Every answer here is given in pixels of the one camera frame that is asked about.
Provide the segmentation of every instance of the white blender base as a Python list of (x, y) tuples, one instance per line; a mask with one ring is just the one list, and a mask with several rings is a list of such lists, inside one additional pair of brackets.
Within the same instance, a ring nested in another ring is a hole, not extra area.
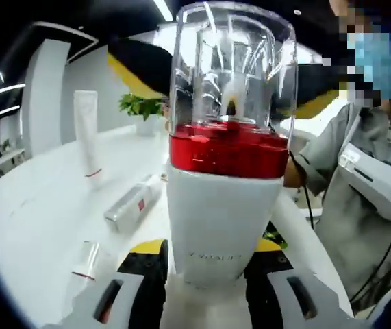
[(283, 178), (258, 180), (168, 169), (177, 274), (201, 287), (233, 285), (269, 222)]

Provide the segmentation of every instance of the person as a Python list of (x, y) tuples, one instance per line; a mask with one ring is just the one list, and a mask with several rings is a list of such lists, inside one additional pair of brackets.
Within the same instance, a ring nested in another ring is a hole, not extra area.
[(376, 276), (362, 289), (389, 248), (391, 221), (380, 217), (374, 206), (346, 183), (340, 175), (338, 159), (346, 134), (361, 112), (351, 143), (391, 164), (391, 38), (378, 32), (374, 16), (366, 16), (367, 10), (355, 7), (355, 3), (330, 0), (330, 4), (344, 27), (348, 27), (345, 31), (352, 32), (348, 33), (348, 43), (353, 42), (356, 64), (364, 66), (364, 81), (379, 91), (381, 105), (362, 108), (350, 103), (343, 107), (319, 137), (289, 159), (284, 186), (300, 187), (304, 182), (314, 195), (324, 192), (323, 212), (315, 231), (356, 313), (372, 306), (391, 287), (390, 250)]

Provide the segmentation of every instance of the green plant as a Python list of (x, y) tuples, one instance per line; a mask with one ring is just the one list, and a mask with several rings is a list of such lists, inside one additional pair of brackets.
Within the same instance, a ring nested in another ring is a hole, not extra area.
[(162, 100), (143, 99), (133, 94), (126, 94), (119, 99), (119, 111), (127, 111), (128, 115), (142, 115), (145, 121), (150, 114), (163, 114)]

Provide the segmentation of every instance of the red label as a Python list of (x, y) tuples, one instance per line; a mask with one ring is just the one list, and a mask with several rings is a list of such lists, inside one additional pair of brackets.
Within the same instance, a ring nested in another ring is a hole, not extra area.
[(141, 199), (138, 203), (138, 207), (139, 207), (139, 211), (142, 211), (143, 208), (145, 208), (145, 201), (143, 201), (143, 199)]

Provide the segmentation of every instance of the potted plant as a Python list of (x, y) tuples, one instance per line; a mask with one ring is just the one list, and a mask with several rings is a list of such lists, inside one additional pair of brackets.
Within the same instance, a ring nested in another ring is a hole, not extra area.
[(162, 115), (161, 99), (143, 99), (126, 94), (119, 100), (119, 110), (128, 115), (141, 116), (136, 122), (136, 131), (141, 136), (154, 136), (157, 132), (159, 116)]

